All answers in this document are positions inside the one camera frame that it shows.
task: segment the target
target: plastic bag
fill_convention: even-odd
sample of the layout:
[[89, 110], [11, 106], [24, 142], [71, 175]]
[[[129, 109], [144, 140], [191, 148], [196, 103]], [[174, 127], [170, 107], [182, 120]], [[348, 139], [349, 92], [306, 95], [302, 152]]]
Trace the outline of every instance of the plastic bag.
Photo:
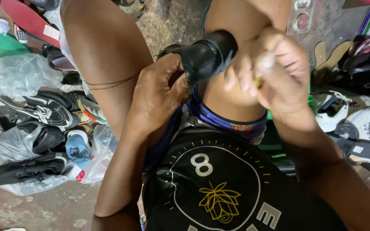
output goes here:
[[[41, 122], [37, 123], [39, 124], [37, 129], [30, 134], [18, 129], [17, 127], [13, 127], [0, 134], [0, 165], [12, 161], [18, 162], [40, 156], [32, 152], [33, 143], [39, 135], [43, 125]], [[64, 167], [64, 171], [72, 167], [73, 164], [74, 163], [69, 161], [69, 163]], [[26, 196], [47, 191], [67, 180], [68, 178], [66, 176], [51, 176], [42, 182], [32, 179], [12, 185], [2, 185], [0, 188], [18, 196]]]
[[38, 54], [0, 58], [0, 91], [6, 96], [34, 96], [40, 87], [60, 88], [63, 75]]
[[118, 140], [108, 126], [101, 124], [95, 127], [94, 140], [91, 143], [93, 158], [76, 177], [77, 181], [84, 184], [95, 183], [104, 178]]

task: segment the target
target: purple shorts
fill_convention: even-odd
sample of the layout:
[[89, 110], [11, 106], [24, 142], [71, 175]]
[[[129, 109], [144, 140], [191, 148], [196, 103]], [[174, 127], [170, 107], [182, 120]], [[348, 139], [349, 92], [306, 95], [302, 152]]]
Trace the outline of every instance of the purple shorts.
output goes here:
[[264, 137], [268, 111], [260, 119], [252, 122], [238, 122], [228, 120], [215, 114], [202, 101], [198, 87], [195, 86], [187, 104], [180, 105], [169, 119], [169, 124], [158, 142], [146, 152], [144, 171], [149, 171], [159, 157], [167, 151], [174, 135], [183, 128], [185, 117], [195, 117], [191, 126], [214, 127], [231, 131], [236, 136], [247, 139], [250, 143], [258, 145]]

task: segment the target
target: floor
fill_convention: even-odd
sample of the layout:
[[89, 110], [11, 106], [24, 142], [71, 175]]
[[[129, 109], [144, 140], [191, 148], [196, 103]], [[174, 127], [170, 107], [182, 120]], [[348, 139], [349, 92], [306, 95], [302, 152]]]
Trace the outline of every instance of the floor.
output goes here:
[[[353, 39], [367, 7], [341, 10], [345, 0], [317, 0], [310, 32], [292, 36], [309, 53], [326, 42], [327, 56], [343, 41]], [[123, 9], [137, 20], [152, 55], [173, 43], [191, 44], [202, 38], [201, 11], [209, 0], [147, 0], [146, 9], [136, 0]], [[7, 18], [0, 8], [0, 16]], [[38, 50], [40, 44], [31, 42]], [[0, 228], [26, 227], [32, 231], [88, 231], [100, 183], [68, 181], [50, 191], [18, 197], [0, 190]]]

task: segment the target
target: yellow flower graphic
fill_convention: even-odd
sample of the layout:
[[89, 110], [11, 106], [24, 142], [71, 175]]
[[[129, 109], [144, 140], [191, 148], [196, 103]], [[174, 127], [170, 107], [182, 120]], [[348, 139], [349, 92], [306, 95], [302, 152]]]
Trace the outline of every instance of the yellow flower graphic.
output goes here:
[[205, 210], [211, 213], [213, 220], [219, 220], [222, 223], [229, 223], [234, 216], [239, 215], [236, 208], [239, 193], [233, 190], [223, 190], [227, 182], [219, 184], [215, 189], [209, 181], [211, 189], [201, 188], [199, 191], [206, 193], [206, 196], [199, 202], [199, 206], [204, 206]]

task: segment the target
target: number 8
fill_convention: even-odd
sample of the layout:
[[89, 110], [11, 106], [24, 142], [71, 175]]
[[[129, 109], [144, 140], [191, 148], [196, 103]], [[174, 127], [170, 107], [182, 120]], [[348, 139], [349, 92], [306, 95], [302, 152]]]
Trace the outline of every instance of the number 8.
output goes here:
[[[197, 163], [197, 162], [195, 162], [195, 160], [198, 157], [203, 157], [205, 160], [203, 162], [201, 162], [201, 163]], [[213, 167], [212, 167], [211, 164], [208, 163], [208, 161], [209, 161], [209, 157], [208, 157], [207, 154], [200, 153], [200, 154], [196, 154], [196, 155], [192, 156], [192, 158], [191, 158], [191, 164], [196, 167], [195, 171], [197, 172], [198, 176], [208, 176], [209, 174], [212, 173]], [[208, 171], [206, 171], [204, 173], [201, 172], [201, 167], [202, 166], [207, 166], [208, 167]]]

